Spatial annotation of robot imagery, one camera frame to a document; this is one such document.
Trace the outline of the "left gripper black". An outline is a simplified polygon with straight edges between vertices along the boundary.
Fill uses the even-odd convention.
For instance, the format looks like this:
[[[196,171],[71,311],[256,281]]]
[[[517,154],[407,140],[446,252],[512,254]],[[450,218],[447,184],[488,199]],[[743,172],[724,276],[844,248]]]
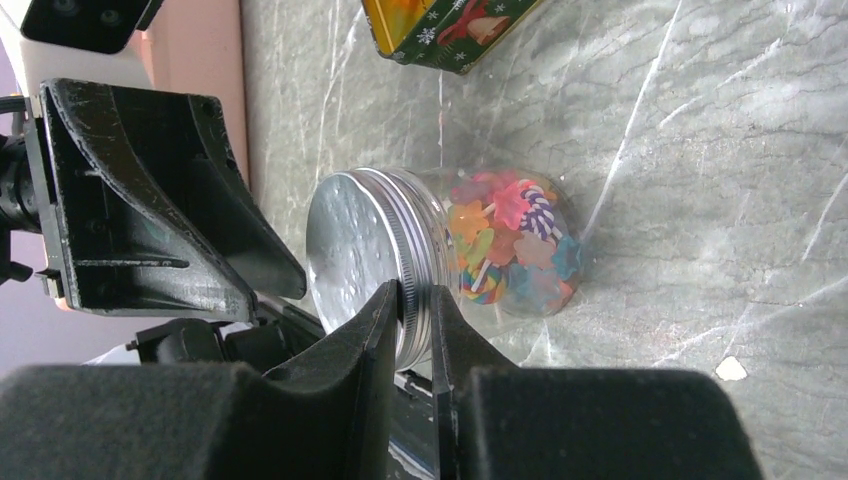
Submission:
[[[94,315],[228,322],[252,321],[260,294],[305,295],[216,98],[52,79],[39,104],[37,123],[23,96],[1,98],[13,126],[1,137],[3,284],[39,276]],[[46,269],[12,259],[15,231],[42,232]]]

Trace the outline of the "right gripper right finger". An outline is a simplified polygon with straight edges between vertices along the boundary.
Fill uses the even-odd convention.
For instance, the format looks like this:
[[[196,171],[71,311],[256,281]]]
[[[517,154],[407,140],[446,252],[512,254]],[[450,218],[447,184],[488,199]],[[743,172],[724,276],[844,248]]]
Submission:
[[[675,369],[522,368],[435,286],[440,479],[759,479],[729,397]]]

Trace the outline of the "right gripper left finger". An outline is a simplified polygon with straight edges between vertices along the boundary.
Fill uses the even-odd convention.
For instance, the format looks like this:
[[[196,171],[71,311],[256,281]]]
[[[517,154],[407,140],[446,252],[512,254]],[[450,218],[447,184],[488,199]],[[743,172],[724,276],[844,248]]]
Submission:
[[[239,363],[34,366],[1,383],[5,479],[382,479],[399,285],[260,374]]]

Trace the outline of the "clear plastic cup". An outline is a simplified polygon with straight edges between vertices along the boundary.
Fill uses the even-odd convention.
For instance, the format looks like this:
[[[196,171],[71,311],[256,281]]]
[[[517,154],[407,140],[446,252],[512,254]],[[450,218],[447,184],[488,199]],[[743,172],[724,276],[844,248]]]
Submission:
[[[441,167],[419,177],[445,209],[464,299],[515,319],[549,317],[572,300],[581,282],[583,248],[579,217],[561,182],[515,166]],[[553,207],[561,240],[541,240],[519,229],[529,209],[521,192],[534,185]],[[485,260],[502,267],[508,279],[502,299],[489,305],[473,302],[460,289],[462,272]]]

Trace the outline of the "clear round lid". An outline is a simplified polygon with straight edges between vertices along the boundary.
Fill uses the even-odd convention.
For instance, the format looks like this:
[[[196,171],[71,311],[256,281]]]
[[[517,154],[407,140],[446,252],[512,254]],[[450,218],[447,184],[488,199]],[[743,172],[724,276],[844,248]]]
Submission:
[[[362,167],[324,178],[306,224],[307,278],[326,333],[339,329],[385,282],[400,284],[396,368],[429,355],[433,286],[458,287],[447,209],[421,174]]]

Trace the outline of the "purple white swirl lollipop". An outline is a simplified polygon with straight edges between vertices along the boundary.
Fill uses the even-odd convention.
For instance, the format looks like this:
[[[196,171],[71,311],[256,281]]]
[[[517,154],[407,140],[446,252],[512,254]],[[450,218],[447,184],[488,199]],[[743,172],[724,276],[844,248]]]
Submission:
[[[561,240],[563,233],[557,227],[553,207],[544,193],[545,191],[536,185],[521,192],[521,197],[528,202],[529,209],[522,214],[519,229],[533,233],[541,240],[551,237]]]

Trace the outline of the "rainbow swirl lollipop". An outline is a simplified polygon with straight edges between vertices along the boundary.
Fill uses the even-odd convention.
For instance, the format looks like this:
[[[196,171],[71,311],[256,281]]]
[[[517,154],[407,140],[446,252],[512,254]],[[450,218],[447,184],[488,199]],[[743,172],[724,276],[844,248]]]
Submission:
[[[495,266],[489,260],[476,267],[467,267],[461,275],[461,293],[481,305],[494,304],[502,299],[508,285],[506,273],[502,267]]]

